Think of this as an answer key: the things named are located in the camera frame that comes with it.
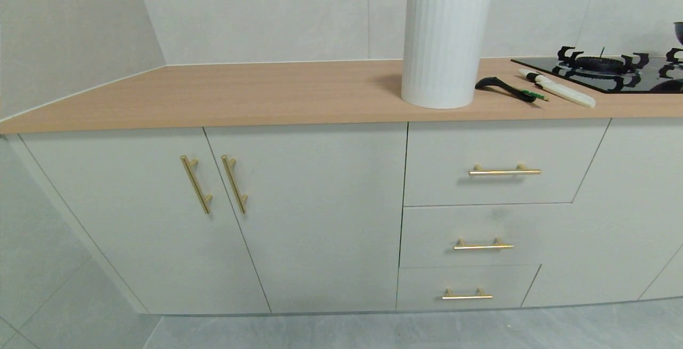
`cabinet panel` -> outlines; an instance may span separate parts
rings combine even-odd
[[[22,135],[93,241],[151,313],[267,313],[201,128]],[[205,215],[180,156],[194,167]]]
[[[524,306],[641,296],[681,245],[681,139],[683,118],[612,120]]]
[[[542,264],[554,247],[554,221],[571,204],[471,205],[405,208],[401,235],[401,267]],[[492,245],[495,238],[512,249],[454,250]]]
[[[411,123],[406,206],[571,202],[608,120]],[[470,176],[540,169],[534,176]]]
[[[395,308],[406,128],[207,128],[273,312]]]
[[[471,310],[520,307],[537,265],[463,266],[458,268],[401,268],[398,277],[398,310]],[[481,288],[493,298],[442,300],[452,295],[476,295]]]
[[[683,296],[683,248],[678,250],[640,299],[680,296]]]

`floor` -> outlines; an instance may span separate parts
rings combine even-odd
[[[683,298],[454,313],[164,317],[145,349],[683,347]]]

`white tiled wall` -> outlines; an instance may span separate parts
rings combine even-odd
[[[169,64],[397,59],[406,0],[145,0]],[[483,55],[677,45],[683,0],[493,0]]]
[[[143,0],[0,1],[0,118],[164,65]]]
[[[0,318],[1,349],[140,348],[159,321],[135,313],[2,137]]]
[[[145,2],[172,65],[368,57],[368,0]]]
[[[587,52],[663,54],[683,47],[673,23],[683,21],[683,0],[591,0],[578,44]]]

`black glass cooktop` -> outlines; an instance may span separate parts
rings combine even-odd
[[[597,59],[598,57],[578,57],[574,54],[571,59],[564,57],[563,60],[561,60],[562,57],[559,59],[556,57],[538,57],[513,59],[512,61],[545,72],[548,76],[561,77],[603,93],[683,93],[683,62],[673,59],[673,54],[676,52],[671,53],[669,57],[647,57],[645,54],[641,57],[641,59],[645,59],[645,62],[639,61],[630,69],[622,69],[617,72],[578,67],[578,62],[573,61]],[[641,54],[636,54],[634,58],[638,59],[639,55]],[[624,62],[624,59],[629,58],[631,57],[622,57],[622,59],[602,57],[598,61],[600,63],[605,63],[604,61],[611,63],[610,60],[615,60],[613,63],[617,65],[622,63],[629,63],[630,65],[631,60]]]

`gold handle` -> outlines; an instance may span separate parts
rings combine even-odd
[[[493,298],[492,295],[485,295],[483,293],[483,289],[477,288],[476,293],[473,295],[464,295],[464,296],[456,296],[456,295],[451,295],[451,290],[446,289],[446,294],[441,296],[442,300],[486,300]]]
[[[237,183],[235,182],[235,173],[232,171],[232,168],[235,167],[237,160],[235,160],[234,158],[229,159],[227,155],[223,155],[222,157],[220,157],[220,159],[223,160],[225,172],[227,173],[227,177],[230,179],[230,186],[232,186],[232,191],[235,193],[235,196],[237,197],[237,205],[240,206],[240,211],[244,215],[247,212],[247,209],[244,206],[246,206],[247,199],[249,198],[249,196],[246,194],[240,195],[240,190],[237,188]]]
[[[198,161],[196,158],[192,160],[187,159],[187,155],[181,155],[180,160],[182,161],[182,165],[185,166],[185,171],[187,172],[187,176],[190,177],[190,182],[192,183],[192,187],[195,188],[195,193],[197,193],[197,198],[200,199],[200,204],[202,204],[202,209],[204,210],[204,213],[211,213],[211,210],[209,209],[209,203],[211,203],[211,199],[213,198],[212,194],[207,194],[204,196],[202,193],[202,188],[200,187],[200,183],[197,181],[197,176],[195,176],[195,171],[193,171],[193,167],[198,164]]]
[[[466,245],[465,240],[462,238],[458,239],[458,243],[453,247],[456,251],[466,251],[466,250],[478,250],[478,249],[512,249],[514,245],[503,244],[500,238],[495,237],[493,239],[493,244],[491,245]]]
[[[518,164],[514,171],[485,171],[480,164],[474,166],[470,176],[532,176],[541,174],[540,169],[527,169],[524,164]]]

